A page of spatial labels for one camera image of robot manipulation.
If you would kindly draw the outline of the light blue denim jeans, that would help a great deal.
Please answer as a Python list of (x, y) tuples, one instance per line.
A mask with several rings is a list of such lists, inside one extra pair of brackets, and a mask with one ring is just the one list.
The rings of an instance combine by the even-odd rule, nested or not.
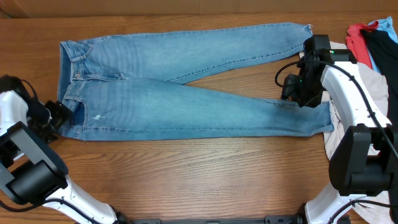
[(73, 112), (61, 134), (83, 141), (330, 132), (330, 105), (299, 107), (195, 88), (191, 82), (303, 50), (308, 25), (109, 35), (60, 43), (58, 99)]

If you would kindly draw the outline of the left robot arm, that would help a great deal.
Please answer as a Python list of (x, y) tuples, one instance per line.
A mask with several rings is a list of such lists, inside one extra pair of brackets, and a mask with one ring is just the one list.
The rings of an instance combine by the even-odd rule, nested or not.
[(130, 223), (114, 207), (81, 189), (60, 156), (49, 147), (72, 112), (61, 102), (41, 103), (27, 81), (1, 77), (1, 191), (20, 208), (57, 210), (77, 223)]

